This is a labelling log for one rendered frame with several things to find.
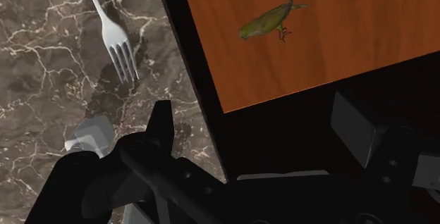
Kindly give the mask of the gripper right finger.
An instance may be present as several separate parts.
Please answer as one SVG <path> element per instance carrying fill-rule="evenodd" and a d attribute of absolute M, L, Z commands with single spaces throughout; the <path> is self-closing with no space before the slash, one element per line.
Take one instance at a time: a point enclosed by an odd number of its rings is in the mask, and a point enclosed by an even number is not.
<path fill-rule="evenodd" d="M 399 119 L 381 119 L 344 92 L 337 92 L 331 127 L 373 184 L 425 189 L 440 203 L 440 142 Z"/>

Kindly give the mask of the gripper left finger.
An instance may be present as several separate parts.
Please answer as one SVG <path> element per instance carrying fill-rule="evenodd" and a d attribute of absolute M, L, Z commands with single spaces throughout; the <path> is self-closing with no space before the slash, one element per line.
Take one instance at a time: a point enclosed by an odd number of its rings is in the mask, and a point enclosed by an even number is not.
<path fill-rule="evenodd" d="M 100 158 L 79 151 L 60 158 L 24 224 L 107 224 L 120 206 L 154 202 L 158 224 L 226 224 L 211 198 L 223 183 L 171 155 L 169 100 L 154 104 L 147 128 L 121 137 Z"/>

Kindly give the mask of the clear glass cup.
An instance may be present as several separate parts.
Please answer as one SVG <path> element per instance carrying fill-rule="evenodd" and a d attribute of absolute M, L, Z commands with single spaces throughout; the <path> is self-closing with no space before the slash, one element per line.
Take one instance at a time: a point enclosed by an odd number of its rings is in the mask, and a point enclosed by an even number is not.
<path fill-rule="evenodd" d="M 114 128 L 106 116 L 95 116 L 82 121 L 65 141 L 67 152 L 93 151 L 100 158 L 110 152 Z"/>

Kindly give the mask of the silver fork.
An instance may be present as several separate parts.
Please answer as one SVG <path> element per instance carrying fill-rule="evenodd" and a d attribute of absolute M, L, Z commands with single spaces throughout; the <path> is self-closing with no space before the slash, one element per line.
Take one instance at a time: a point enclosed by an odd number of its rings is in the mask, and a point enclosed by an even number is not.
<path fill-rule="evenodd" d="M 92 0 L 102 22 L 102 39 L 121 83 L 139 80 L 138 67 L 125 30 L 104 12 L 99 0 Z"/>

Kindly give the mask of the green bird figure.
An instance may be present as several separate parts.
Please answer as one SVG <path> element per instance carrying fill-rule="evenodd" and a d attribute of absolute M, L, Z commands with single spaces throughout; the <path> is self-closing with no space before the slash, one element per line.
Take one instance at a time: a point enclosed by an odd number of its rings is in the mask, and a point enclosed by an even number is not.
<path fill-rule="evenodd" d="M 308 6 L 308 4 L 294 4 L 293 0 L 288 0 L 246 23 L 239 29 L 238 35 L 241 39 L 247 40 L 249 37 L 267 35 L 273 30 L 277 30 L 279 39 L 285 42 L 286 35 L 291 32 L 283 26 L 284 20 L 287 19 L 291 11 Z"/>

